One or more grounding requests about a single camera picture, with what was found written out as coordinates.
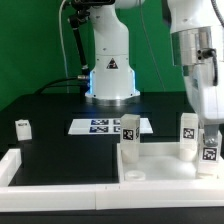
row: green wall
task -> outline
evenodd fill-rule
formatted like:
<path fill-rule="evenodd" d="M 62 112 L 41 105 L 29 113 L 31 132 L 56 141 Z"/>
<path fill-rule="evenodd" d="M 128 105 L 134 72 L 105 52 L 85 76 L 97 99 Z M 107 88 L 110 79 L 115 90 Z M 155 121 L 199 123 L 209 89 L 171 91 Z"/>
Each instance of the green wall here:
<path fill-rule="evenodd" d="M 58 31 L 60 4 L 61 0 L 0 1 L 0 109 L 22 94 L 33 93 L 45 83 L 65 77 Z M 66 21 L 72 12 L 63 13 L 63 24 L 69 75 L 75 76 L 80 74 L 80 64 Z M 166 91 L 184 90 L 181 70 L 172 66 L 169 29 L 162 21 L 161 2 L 146 0 L 143 13 Z M 147 48 L 139 8 L 118 10 L 117 14 L 130 31 L 130 64 L 137 74 L 137 88 L 163 91 Z M 81 32 L 92 68 L 91 24 L 82 26 Z"/>

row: black and white pattern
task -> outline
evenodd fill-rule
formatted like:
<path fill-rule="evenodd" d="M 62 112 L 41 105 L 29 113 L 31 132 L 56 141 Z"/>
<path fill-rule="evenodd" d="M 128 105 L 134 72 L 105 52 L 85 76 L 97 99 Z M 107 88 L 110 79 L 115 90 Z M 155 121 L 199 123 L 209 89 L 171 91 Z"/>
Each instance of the black and white pattern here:
<path fill-rule="evenodd" d="M 90 127 L 90 130 L 89 130 L 90 133 L 107 133 L 108 131 L 109 131 L 109 127 L 103 127 L 103 126 Z"/>
<path fill-rule="evenodd" d="M 119 133 L 121 132 L 121 127 L 120 126 L 114 126 L 114 133 Z"/>
<path fill-rule="evenodd" d="M 121 120 L 120 119 L 114 119 L 114 125 L 120 125 Z"/>
<path fill-rule="evenodd" d="M 184 128 L 183 138 L 194 139 L 194 132 L 193 128 Z"/>
<path fill-rule="evenodd" d="M 203 149 L 203 160 L 216 161 L 217 159 L 217 148 L 204 148 Z"/>
<path fill-rule="evenodd" d="M 134 131 L 123 129 L 123 139 L 130 140 L 130 141 L 134 140 Z"/>
<path fill-rule="evenodd" d="M 91 125 L 109 125 L 109 120 L 92 120 Z"/>

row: white block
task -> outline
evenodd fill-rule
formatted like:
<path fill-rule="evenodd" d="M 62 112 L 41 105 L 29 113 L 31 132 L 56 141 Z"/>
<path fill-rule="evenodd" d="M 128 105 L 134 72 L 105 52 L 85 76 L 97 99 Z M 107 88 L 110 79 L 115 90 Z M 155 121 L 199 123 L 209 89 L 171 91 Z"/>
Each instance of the white block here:
<path fill-rule="evenodd" d="M 183 113 L 180 127 L 180 154 L 181 160 L 192 162 L 197 155 L 198 116 L 193 113 Z"/>
<path fill-rule="evenodd" d="M 121 118 L 120 147 L 125 163 L 136 163 L 139 159 L 140 116 L 125 114 Z"/>
<path fill-rule="evenodd" d="M 199 130 L 199 155 L 197 159 L 197 172 L 206 175 L 218 175 L 221 152 L 222 135 L 218 133 L 218 146 L 207 147 L 204 144 L 204 130 Z"/>
<path fill-rule="evenodd" d="M 21 163 L 20 149 L 9 149 L 0 161 L 0 187 L 9 185 Z"/>
<path fill-rule="evenodd" d="M 15 122 L 15 125 L 19 141 L 32 139 L 31 126 L 28 120 L 18 120 Z"/>

